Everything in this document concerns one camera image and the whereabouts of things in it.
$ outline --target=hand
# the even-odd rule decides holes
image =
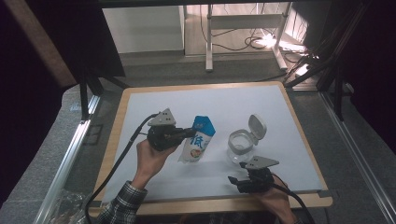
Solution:
[[[273,177],[275,184],[283,188],[287,187],[279,177],[276,175],[273,175]],[[257,198],[269,212],[276,215],[282,224],[293,224],[297,221],[297,217],[291,212],[289,196],[285,192],[272,188],[264,193],[254,193],[252,195]]]
[[[137,171],[131,185],[137,189],[143,189],[150,179],[158,174],[166,159],[177,147],[170,147],[164,151],[157,151],[146,139],[137,144]]]

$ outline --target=plastic container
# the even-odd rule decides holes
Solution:
[[[254,155],[253,145],[257,146],[267,133],[265,122],[256,114],[250,116],[248,127],[250,132],[240,129],[230,134],[227,156],[233,163],[250,161]]]

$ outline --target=black cable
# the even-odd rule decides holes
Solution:
[[[275,35],[274,35],[274,31],[270,31],[270,30],[268,30],[268,29],[266,29],[266,28],[260,28],[261,30],[264,30],[264,31],[266,31],[266,32],[268,32],[272,37],[274,37]]]
[[[152,114],[150,116],[148,116],[145,120],[143,120],[143,122],[140,124],[139,127],[137,127],[136,131],[134,131],[134,134],[132,135],[132,137],[129,139],[128,144],[126,145],[125,149],[122,151],[120,157],[117,159],[116,163],[114,164],[113,168],[111,169],[110,173],[107,175],[105,181],[102,183],[102,185],[95,191],[95,193],[91,196],[91,198],[88,200],[87,205],[85,206],[85,218],[87,219],[89,224],[91,223],[90,220],[90,213],[89,213],[89,208],[90,208],[90,204],[93,201],[93,199],[96,198],[96,196],[98,196],[98,194],[100,193],[100,191],[102,191],[102,189],[106,186],[107,182],[111,179],[111,177],[114,175],[114,173],[116,172],[117,168],[119,168],[122,160],[124,159],[124,157],[126,156],[126,154],[128,153],[129,149],[131,148],[131,146],[134,144],[134,140],[136,139],[136,137],[140,134],[140,131],[142,131],[143,126],[145,125],[145,123],[147,121],[149,121],[149,119],[155,118],[158,114]]]
[[[257,7],[257,3],[254,5],[254,8],[251,9],[250,14],[253,12],[253,10]]]
[[[285,58],[285,60],[286,61],[288,61],[289,63],[297,63],[298,61],[292,61],[292,60],[290,60],[286,55],[288,55],[288,54],[294,54],[294,53],[285,53],[284,54],[284,58]]]
[[[307,23],[306,26],[305,26],[305,33],[304,33],[303,37],[301,38],[302,40],[305,40],[305,38],[306,38],[306,31],[307,31],[308,29],[309,29],[309,23]]]
[[[300,29],[301,29],[301,26],[304,24],[304,22],[303,21],[301,21],[301,23],[300,23],[300,25],[299,25],[299,27],[298,27],[298,30],[297,30],[297,36],[296,36],[296,39],[298,40],[298,37],[300,36],[300,34],[301,34],[301,32],[300,32]]]
[[[281,186],[279,186],[278,184],[274,184],[274,183],[269,183],[269,185],[274,188],[274,189],[279,189],[280,191],[290,195],[291,197],[293,197],[295,200],[297,200],[297,202],[300,204],[300,206],[304,209],[306,216],[308,217],[309,223],[310,224],[315,224],[315,220],[312,218],[311,213],[309,213],[308,208],[305,206],[303,200],[301,200],[301,198],[294,193],[293,191],[287,189],[287,188],[283,188]]]
[[[303,22],[300,24],[300,27],[303,26],[303,28],[301,29],[301,32],[297,35],[297,40],[298,40],[298,41],[303,40],[303,39],[300,40],[300,35],[303,33],[304,28],[305,28],[305,33],[304,33],[304,35],[306,35],[306,29],[307,29],[308,27],[307,27],[305,24],[306,24],[306,20],[303,19]]]
[[[272,175],[276,176],[280,180],[280,182],[282,182],[282,184],[286,187],[286,189],[290,190],[288,185],[283,181],[283,179],[281,179],[278,175],[276,175],[274,173],[272,173]]]
[[[225,8],[225,5],[226,4],[224,4],[224,11],[227,13],[227,15],[228,15],[228,11],[227,11],[227,8]]]
[[[329,66],[331,64],[331,63],[329,63],[331,61],[330,57],[332,55],[332,52],[330,52],[330,50],[334,46],[334,41],[338,41],[337,38],[339,37],[339,35],[345,31],[346,26],[348,25],[347,22],[351,20],[352,15],[353,15],[353,9],[348,11],[348,13],[345,15],[345,17],[343,19],[341,19],[341,21],[338,23],[338,25],[335,27],[335,29],[332,31],[332,33],[329,36],[327,36],[324,40],[322,40],[318,46],[315,46],[315,47],[308,49],[306,51],[307,55],[303,56],[289,70],[289,72],[284,77],[282,83],[285,87],[290,86],[291,83],[298,83],[297,80],[293,80],[290,83],[288,83],[289,84],[288,85],[287,81],[305,63],[314,65],[314,67],[310,69],[311,74],[314,74],[314,72],[316,72],[316,70],[321,71],[322,69],[324,69],[325,66]],[[297,35],[298,35],[297,38],[301,34],[300,29],[301,29],[302,25],[303,25],[303,23],[300,24],[299,30],[297,31]]]
[[[262,5],[262,12],[264,11],[264,7],[265,7],[265,4]],[[202,35],[203,35],[203,37],[204,37],[205,42],[207,43],[207,39],[206,39],[205,32],[204,32],[204,26],[203,26],[203,22],[202,22],[202,6],[201,6],[201,5],[199,6],[199,11],[200,11],[200,20],[201,20],[201,32],[202,32]],[[238,30],[238,29],[232,29],[232,30],[229,30],[229,31],[226,31],[226,32],[221,33],[221,34],[217,34],[217,35],[212,35],[212,34],[210,34],[210,35],[211,35],[211,36],[224,35],[224,34],[230,33],[230,32],[235,31],[235,30]],[[221,47],[221,48],[224,48],[224,49],[227,49],[227,50],[232,50],[232,51],[239,51],[239,50],[247,49],[248,47],[252,47],[253,49],[265,49],[266,46],[263,46],[263,47],[255,47],[255,46],[252,45],[252,43],[253,43],[254,41],[259,40],[259,39],[262,39],[261,37],[254,36],[254,33],[256,32],[256,30],[257,30],[257,29],[254,29],[253,33],[251,33],[251,36],[250,36],[250,37],[247,37],[247,38],[245,39],[245,46],[242,47],[241,49],[230,49],[230,48],[227,48],[227,47],[225,47],[225,46],[222,46],[222,45],[219,45],[219,44],[213,44],[213,43],[212,43],[212,46],[218,46],[218,47]]]
[[[267,78],[264,78],[264,79],[256,80],[256,81],[254,81],[254,82],[268,81],[268,80],[271,80],[271,79],[274,79],[274,78],[277,78],[277,77],[283,77],[283,76],[285,76],[286,74],[287,74],[287,73],[284,73],[284,74],[281,74],[281,75],[278,75],[278,76],[274,76],[274,77],[267,77]]]

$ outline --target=aluminum rail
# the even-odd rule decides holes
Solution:
[[[90,115],[94,113],[99,101],[99,96],[93,96],[91,98],[88,107]],[[78,125],[77,130],[69,145],[69,148],[64,155],[64,159],[62,160],[58,172],[52,180],[49,191],[47,192],[47,195],[44,198],[44,201],[41,204],[40,209],[38,210],[38,213],[35,217],[35,221],[33,223],[42,224],[48,223],[50,221],[50,216],[52,215],[53,209],[55,207],[54,205],[56,204],[57,198],[59,197],[62,189],[64,188],[64,183],[67,180],[71,168],[73,167],[73,163],[78,155],[82,140],[84,139],[84,136],[88,131],[90,124],[91,118],[88,118],[87,120],[82,121]]]
[[[384,190],[382,184],[379,180],[375,177],[374,172],[370,168],[370,165],[367,163],[366,159],[364,159],[361,150],[359,149],[358,145],[356,144],[355,140],[353,139],[352,135],[350,134],[347,126],[343,121],[340,121],[338,117],[332,110],[332,100],[330,99],[329,93],[327,92],[320,92],[320,97],[322,98],[331,118],[335,124],[336,129],[341,134],[344,142],[346,143],[346,147],[352,156],[353,161],[355,162],[356,166],[358,167],[364,181],[367,184],[367,187],[373,194],[380,210],[382,211],[385,219],[387,220],[388,224],[395,224],[396,223],[396,210],[395,206],[388,196],[387,192]]]

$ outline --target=person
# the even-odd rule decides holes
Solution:
[[[126,181],[117,197],[112,200],[99,214],[97,222],[101,224],[133,224],[136,222],[136,212],[148,192],[145,186],[152,177],[158,174],[166,159],[177,147],[165,151],[157,151],[144,140],[137,144],[137,170],[132,181]],[[277,175],[275,183],[286,187]],[[264,208],[274,214],[282,224],[303,224],[290,208],[289,197],[278,189],[270,189],[264,193],[251,194],[259,200]]]

